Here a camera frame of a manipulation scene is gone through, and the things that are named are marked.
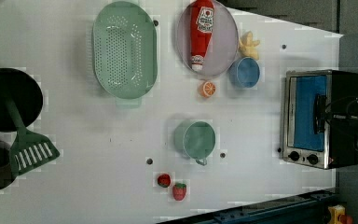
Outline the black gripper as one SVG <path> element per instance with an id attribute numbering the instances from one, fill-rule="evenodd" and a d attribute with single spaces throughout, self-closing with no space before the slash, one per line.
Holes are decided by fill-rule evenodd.
<path id="1" fill-rule="evenodd" d="M 346 96 L 328 103 L 326 122 L 342 133 L 358 133 L 358 96 Z"/>

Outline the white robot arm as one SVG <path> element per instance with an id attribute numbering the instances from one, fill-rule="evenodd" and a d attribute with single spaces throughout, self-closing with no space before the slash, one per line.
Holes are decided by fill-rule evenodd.
<path id="1" fill-rule="evenodd" d="M 350 151 L 358 154 L 358 96 L 347 96 L 328 103 L 324 108 L 332 131 L 343 134 Z"/>

